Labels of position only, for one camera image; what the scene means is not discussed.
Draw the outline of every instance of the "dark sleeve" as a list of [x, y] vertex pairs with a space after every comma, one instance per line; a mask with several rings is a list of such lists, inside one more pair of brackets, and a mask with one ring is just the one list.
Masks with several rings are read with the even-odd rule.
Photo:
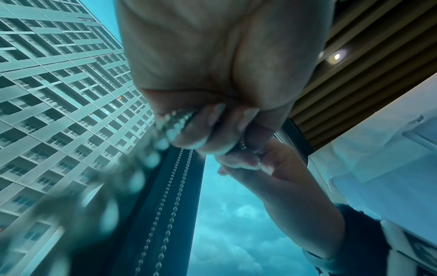
[[329, 260], [307, 251], [307, 260], [330, 276], [385, 276], [390, 250], [380, 222], [355, 211], [348, 205], [337, 205], [346, 222], [346, 233], [340, 251]]

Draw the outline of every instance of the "building facade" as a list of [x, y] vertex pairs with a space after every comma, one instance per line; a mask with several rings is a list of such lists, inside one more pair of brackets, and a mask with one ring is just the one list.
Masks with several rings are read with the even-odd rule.
[[[42, 197], [79, 193], [153, 123], [121, 44], [78, 0], [0, 0], [0, 232]], [[59, 238], [35, 223], [0, 275], [26, 275]]]

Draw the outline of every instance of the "high-rise building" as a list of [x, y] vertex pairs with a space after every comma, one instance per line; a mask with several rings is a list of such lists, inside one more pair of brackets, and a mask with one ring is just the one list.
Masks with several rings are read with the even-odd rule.
[[[0, 75], [0, 231], [83, 191], [153, 123], [121, 44], [77, 0], [0, 0]], [[35, 223], [0, 275], [29, 273], [57, 231]]]

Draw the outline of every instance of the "ceiling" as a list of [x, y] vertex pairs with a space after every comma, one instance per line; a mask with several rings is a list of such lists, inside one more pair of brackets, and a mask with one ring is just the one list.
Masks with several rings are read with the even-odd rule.
[[437, 0], [336, 5], [325, 50], [290, 113], [315, 150], [437, 72]]

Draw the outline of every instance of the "wooden ceiling slat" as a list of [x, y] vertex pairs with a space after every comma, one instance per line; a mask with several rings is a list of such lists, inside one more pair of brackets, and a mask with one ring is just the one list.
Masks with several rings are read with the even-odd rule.
[[[366, 93], [352, 94], [351, 97], [348, 99], [348, 102], [344, 103], [343, 106], [340, 107], [340, 113], [337, 112], [337, 114], [331, 117], [330, 120], [318, 125], [316, 128], [305, 132], [305, 138], [307, 140], [311, 140], [316, 136], [322, 134], [323, 132], [333, 128], [335, 125], [341, 124], [348, 118], [355, 116], [357, 113], [371, 108], [371, 106], [377, 105], [379, 102], [385, 101], [386, 98], [391, 97], [393, 94], [399, 94], [402, 90], [405, 89], [406, 91], [404, 91], [404, 93], [406, 93], [415, 85], [419, 84], [437, 71], [437, 60], [433, 60], [419, 69], [413, 68], [413, 66], [411, 66], [410, 68], [408, 68], [408, 66], [405, 66], [404, 68], [410, 69], [408, 71], [408, 73], [410, 73], [409, 75], [400, 75], [396, 80], [394, 80], [394, 82], [388, 85], [384, 85], [387, 82], [384, 81], [385, 83], [376, 85], [376, 91], [375, 89], [371, 89], [371, 91], [366, 90]], [[385, 79], [388, 79], [388, 77], [382, 76], [382, 80]], [[332, 106], [331, 110], [336, 110], [337, 108], [339, 108], [339, 105], [334, 105]]]
[[381, 3], [381, 5], [375, 7], [374, 10], [368, 10], [366, 16], [362, 18], [359, 22], [344, 28], [341, 31], [341, 33], [338, 34], [340, 36], [339, 38], [333, 38], [332, 41], [329, 40], [326, 43], [325, 50], [323, 51], [323, 55], [320, 57], [319, 61], [330, 57], [332, 54], [338, 51], [343, 45], [345, 45], [352, 38], [354, 38], [359, 33], [361, 33], [364, 29], [366, 29], [373, 22], [378, 20], [380, 17], [382, 17], [384, 14], [386, 14], [389, 10], [394, 8], [400, 2], [402, 2], [402, 0], [386, 0], [383, 3]]
[[[403, 33], [403, 35], [401, 34], [401, 36], [408, 37], [408, 34]], [[299, 125], [299, 128], [301, 128], [302, 131], [307, 131], [308, 125], [314, 125], [314, 123], [311, 122], [309, 124], [305, 124], [307, 120], [313, 121], [312, 120], [313, 116], [316, 116], [323, 110], [327, 109], [342, 97], [354, 93], [357, 89], [361, 88], [362, 86], [366, 85], [367, 83], [371, 82], [372, 80], [381, 76], [382, 74], [385, 74], [389, 70], [395, 68], [396, 66], [400, 65], [402, 62], [413, 57], [414, 55], [422, 52], [427, 47], [431, 46], [436, 42], [437, 42], [437, 28], [434, 27], [428, 30], [427, 32], [421, 34], [415, 40], [410, 41], [409, 43], [403, 45], [400, 49], [397, 49], [396, 51], [392, 52], [390, 55], [388, 55], [384, 59], [374, 64], [372, 67], [368, 68], [366, 71], [358, 75], [358, 77], [355, 77], [350, 81], [346, 82], [344, 85], [342, 86], [339, 85], [339, 83], [343, 82], [342, 79], [338, 80], [337, 78], [335, 79], [333, 78], [332, 81], [330, 80], [329, 82], [330, 83], [334, 82], [336, 83], [336, 85], [328, 86], [327, 84], [327, 85], [323, 85], [319, 89], [320, 94], [326, 96], [316, 101], [315, 103], [311, 104], [308, 108], [304, 109], [301, 113], [298, 113], [296, 116], [294, 116], [293, 121]], [[369, 60], [372, 59], [373, 57], [374, 56], [371, 56], [369, 59], [363, 60], [363, 62], [367, 64]], [[354, 66], [354, 68], [351, 68], [351, 70], [345, 72], [344, 76], [347, 79], [349, 79], [350, 74], [356, 75], [354, 72], [357, 70], [356, 68], [360, 68], [359, 64]]]
[[309, 140], [308, 142], [310, 143], [310, 145], [317, 145], [323, 141], [332, 140], [333, 137], [338, 137], [340, 134], [344, 133], [345, 131], [361, 123], [362, 121], [373, 115], [375, 112], [379, 111], [381, 108], [383, 108], [384, 106], [388, 105], [389, 103], [397, 99], [399, 96], [401, 95], [395, 94], [385, 99], [384, 101], [381, 101], [376, 105], [371, 106], [370, 108], [354, 115], [353, 117], [348, 118], [343, 123], [330, 128], [328, 131], [322, 133], [321, 135], [318, 135], [317, 137]]
[[[357, 37], [357, 39], [351, 40], [350, 43], [348, 43], [350, 45], [345, 47], [345, 50], [348, 51], [348, 53], [346, 53], [345, 58], [340, 63], [336, 65], [329, 65], [327, 62], [319, 64], [311, 77], [310, 82], [304, 88], [302, 95], [309, 93], [328, 78], [338, 73], [351, 62], [363, 56], [387, 37], [393, 35], [435, 5], [437, 5], [437, 1], [433, 0], [409, 1], [401, 11], [393, 16], [385, 18], [384, 22], [381, 23], [378, 28], [372, 28], [371, 30], [365, 31], [361, 36]], [[293, 108], [292, 115], [299, 113], [303, 109], [304, 107], [299, 107], [298, 109]]]
[[339, 31], [345, 28], [349, 23], [355, 20], [360, 14], [362, 14], [365, 10], [370, 8], [375, 2], [378, 0], [365, 0], [365, 1], [357, 1], [349, 8], [347, 13], [339, 16], [334, 23], [332, 24], [332, 28], [329, 32], [328, 39], [331, 39], [335, 36]]
[[348, 70], [343, 71], [342, 74], [332, 76], [323, 85], [320, 85], [308, 94], [301, 96], [301, 98], [298, 99], [294, 105], [290, 116], [294, 119], [295, 116], [308, 108], [311, 104], [314, 104], [316, 101], [322, 99], [340, 85], [352, 79], [424, 31], [430, 29], [435, 24], [437, 24], [437, 8], [432, 9], [428, 13], [424, 14], [420, 19], [414, 21], [405, 29], [402, 29], [402, 31], [386, 39], [372, 51], [368, 51], [366, 55], [363, 55], [362, 58], [356, 60], [355, 63], [352, 63], [350, 66], [348, 66]]

